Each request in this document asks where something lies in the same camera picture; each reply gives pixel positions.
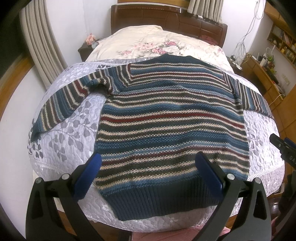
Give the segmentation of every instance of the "dark nightstand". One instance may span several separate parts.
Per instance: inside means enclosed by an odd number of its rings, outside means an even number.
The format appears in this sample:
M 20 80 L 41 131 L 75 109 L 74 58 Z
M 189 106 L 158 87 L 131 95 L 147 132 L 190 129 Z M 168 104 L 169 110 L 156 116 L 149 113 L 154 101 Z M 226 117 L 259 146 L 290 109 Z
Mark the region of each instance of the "dark nightstand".
M 227 60 L 231 66 L 231 68 L 233 69 L 233 72 L 239 76 L 241 76 L 242 74 L 242 69 L 239 69 L 232 61 L 229 57 L 227 57 Z
M 83 45 L 78 49 L 78 52 L 80 54 L 81 60 L 84 62 L 88 56 L 93 51 L 91 45 L 87 45 L 86 42 L 83 43 Z

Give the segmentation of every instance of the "gray curtain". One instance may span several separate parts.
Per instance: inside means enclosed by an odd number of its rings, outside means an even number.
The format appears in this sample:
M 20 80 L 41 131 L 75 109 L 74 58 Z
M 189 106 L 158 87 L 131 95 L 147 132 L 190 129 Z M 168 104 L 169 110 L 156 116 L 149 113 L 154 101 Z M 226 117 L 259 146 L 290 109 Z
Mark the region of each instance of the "gray curtain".
M 20 22 L 32 59 L 48 89 L 67 64 L 50 26 L 45 0 L 32 0 L 20 12 Z
M 224 0 L 190 0 L 188 12 L 221 23 Z

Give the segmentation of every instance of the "brown headboard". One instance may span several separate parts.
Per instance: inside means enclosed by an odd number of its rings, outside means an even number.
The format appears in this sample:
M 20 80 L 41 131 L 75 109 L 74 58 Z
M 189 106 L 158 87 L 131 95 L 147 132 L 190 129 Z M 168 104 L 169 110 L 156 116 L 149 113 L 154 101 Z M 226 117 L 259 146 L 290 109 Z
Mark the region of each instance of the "brown headboard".
M 207 35 L 215 39 L 223 47 L 227 25 L 213 24 L 199 19 L 179 7 L 126 4 L 113 5 L 111 8 L 111 32 L 128 26 L 158 25 L 170 32 L 183 34 L 193 38 Z

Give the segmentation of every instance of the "silver bolt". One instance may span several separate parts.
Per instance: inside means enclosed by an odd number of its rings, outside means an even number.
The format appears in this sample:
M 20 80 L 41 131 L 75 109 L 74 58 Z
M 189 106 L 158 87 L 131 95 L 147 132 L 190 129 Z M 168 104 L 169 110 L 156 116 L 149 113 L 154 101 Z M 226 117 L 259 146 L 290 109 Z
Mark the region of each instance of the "silver bolt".
M 40 177 L 38 177 L 38 178 L 36 178 L 36 180 L 35 180 L 35 183 L 40 183 L 42 181 L 42 178 L 40 178 Z
M 234 180 L 235 179 L 235 176 L 233 174 L 229 173 L 229 174 L 227 174 L 227 178 L 229 180 Z
M 258 184 L 260 184 L 261 183 L 261 179 L 256 177 L 255 178 L 255 182 L 258 183 Z
M 70 175 L 68 173 L 65 173 L 62 175 L 63 180 L 67 180 L 67 179 L 69 179 L 69 177 L 70 177 Z

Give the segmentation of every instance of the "striped sweater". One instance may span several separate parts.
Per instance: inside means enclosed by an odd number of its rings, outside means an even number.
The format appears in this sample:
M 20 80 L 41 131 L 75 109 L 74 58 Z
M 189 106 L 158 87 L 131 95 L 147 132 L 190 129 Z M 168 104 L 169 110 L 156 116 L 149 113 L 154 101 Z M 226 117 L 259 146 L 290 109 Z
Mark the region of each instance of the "striped sweater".
M 95 179 L 119 220 L 144 219 L 217 204 L 194 165 L 203 151 L 246 180 L 249 148 L 243 110 L 272 118 L 261 95 L 193 57 L 163 55 L 84 76 L 43 106 L 31 141 L 69 117 L 105 86 L 94 150 Z

